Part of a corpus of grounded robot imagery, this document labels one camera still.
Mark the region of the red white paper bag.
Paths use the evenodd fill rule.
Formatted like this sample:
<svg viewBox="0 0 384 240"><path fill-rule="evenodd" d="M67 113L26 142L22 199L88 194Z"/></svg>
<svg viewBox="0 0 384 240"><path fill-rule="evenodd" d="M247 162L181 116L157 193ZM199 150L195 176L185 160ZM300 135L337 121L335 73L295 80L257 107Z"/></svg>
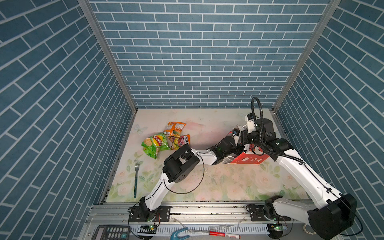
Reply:
<svg viewBox="0 0 384 240"><path fill-rule="evenodd" d="M247 152L239 156L236 156L236 144L235 140L229 140L229 150L225 151L223 158L223 164L243 164L243 165L260 165L262 162L267 160L270 156L265 154L263 150L254 144L247 145Z"/></svg>

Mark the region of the fruit candy bag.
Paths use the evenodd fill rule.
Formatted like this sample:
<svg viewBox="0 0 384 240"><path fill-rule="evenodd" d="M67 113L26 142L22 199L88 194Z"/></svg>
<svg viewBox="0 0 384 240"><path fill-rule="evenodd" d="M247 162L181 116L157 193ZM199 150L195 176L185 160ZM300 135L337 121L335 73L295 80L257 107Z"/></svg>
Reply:
<svg viewBox="0 0 384 240"><path fill-rule="evenodd" d="M184 145L190 144L190 135L184 135L179 137L169 136L169 140L171 143L171 150L178 150L180 147Z"/></svg>

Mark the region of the green yellow snack packet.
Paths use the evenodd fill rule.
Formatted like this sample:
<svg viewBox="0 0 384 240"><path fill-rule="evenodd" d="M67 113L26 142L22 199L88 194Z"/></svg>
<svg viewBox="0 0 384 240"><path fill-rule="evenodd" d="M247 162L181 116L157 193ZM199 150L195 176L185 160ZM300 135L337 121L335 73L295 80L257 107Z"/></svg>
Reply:
<svg viewBox="0 0 384 240"><path fill-rule="evenodd" d="M163 134L166 136L180 137L185 126L186 123L182 122L168 122Z"/></svg>

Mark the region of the green chips bag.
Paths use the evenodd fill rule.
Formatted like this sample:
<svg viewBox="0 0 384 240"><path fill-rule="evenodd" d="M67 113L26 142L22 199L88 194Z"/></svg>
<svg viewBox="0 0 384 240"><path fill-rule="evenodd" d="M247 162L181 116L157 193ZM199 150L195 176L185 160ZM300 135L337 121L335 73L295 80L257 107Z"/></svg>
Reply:
<svg viewBox="0 0 384 240"><path fill-rule="evenodd" d="M143 152L153 159L157 158L160 151L168 151L171 149L163 133L146 138L141 143L141 146L143 147Z"/></svg>

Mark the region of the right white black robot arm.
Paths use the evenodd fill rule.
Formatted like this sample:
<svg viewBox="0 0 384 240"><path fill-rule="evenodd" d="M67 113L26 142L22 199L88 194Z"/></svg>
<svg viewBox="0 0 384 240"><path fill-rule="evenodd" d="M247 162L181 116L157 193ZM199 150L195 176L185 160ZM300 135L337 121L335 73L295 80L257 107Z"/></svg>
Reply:
<svg viewBox="0 0 384 240"><path fill-rule="evenodd" d="M284 168L309 195L313 204L292 201L280 195L265 200L268 220L279 217L298 220L312 227L324 240L330 240L350 228L356 219L357 200L342 194L317 174L286 139L276 138L273 123L268 119L245 117L242 144L253 144Z"/></svg>

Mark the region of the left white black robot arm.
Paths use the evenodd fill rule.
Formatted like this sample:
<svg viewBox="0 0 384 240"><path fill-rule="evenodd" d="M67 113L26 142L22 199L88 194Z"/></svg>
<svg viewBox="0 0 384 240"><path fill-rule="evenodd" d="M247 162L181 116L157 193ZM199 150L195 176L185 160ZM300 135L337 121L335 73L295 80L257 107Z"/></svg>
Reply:
<svg viewBox="0 0 384 240"><path fill-rule="evenodd" d="M245 145L239 138L226 136L218 144L206 149L195 150L184 145L167 157L163 172L154 189L139 201L144 216L154 214L174 184L183 181L198 165L213 166L222 163L226 157L237 157L244 152Z"/></svg>

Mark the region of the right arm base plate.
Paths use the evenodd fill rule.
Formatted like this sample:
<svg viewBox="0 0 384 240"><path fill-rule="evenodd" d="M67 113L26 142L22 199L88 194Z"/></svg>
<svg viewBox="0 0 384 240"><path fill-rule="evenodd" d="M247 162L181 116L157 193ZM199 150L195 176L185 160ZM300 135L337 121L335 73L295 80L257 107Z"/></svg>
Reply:
<svg viewBox="0 0 384 240"><path fill-rule="evenodd" d="M245 207L249 213L252 222L269 221L269 222L288 222L291 218L287 216L278 216L269 207L265 205L248 204Z"/></svg>

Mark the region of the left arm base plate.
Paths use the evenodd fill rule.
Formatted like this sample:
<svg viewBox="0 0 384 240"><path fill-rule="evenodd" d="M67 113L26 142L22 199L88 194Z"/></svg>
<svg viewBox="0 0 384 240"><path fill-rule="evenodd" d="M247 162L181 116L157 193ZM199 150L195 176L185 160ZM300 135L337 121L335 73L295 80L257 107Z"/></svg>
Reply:
<svg viewBox="0 0 384 240"><path fill-rule="evenodd" d="M170 206L160 206L154 211L144 211L140 206L133 206L128 210L129 221L133 223L169 222L170 211Z"/></svg>

